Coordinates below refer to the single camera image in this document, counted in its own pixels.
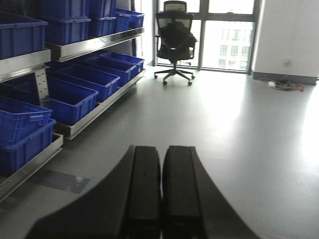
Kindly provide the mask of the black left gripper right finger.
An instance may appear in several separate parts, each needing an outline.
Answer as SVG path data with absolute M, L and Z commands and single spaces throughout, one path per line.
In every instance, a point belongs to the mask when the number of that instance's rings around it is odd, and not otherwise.
M 162 190 L 163 238 L 258 238 L 212 181 L 194 147 L 168 148 Z

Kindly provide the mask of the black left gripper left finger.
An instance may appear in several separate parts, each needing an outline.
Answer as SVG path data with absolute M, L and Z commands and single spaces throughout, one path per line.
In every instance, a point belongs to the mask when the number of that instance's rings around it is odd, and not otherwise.
M 131 145 L 94 188 L 38 220 L 28 239 L 159 239 L 160 158 Z

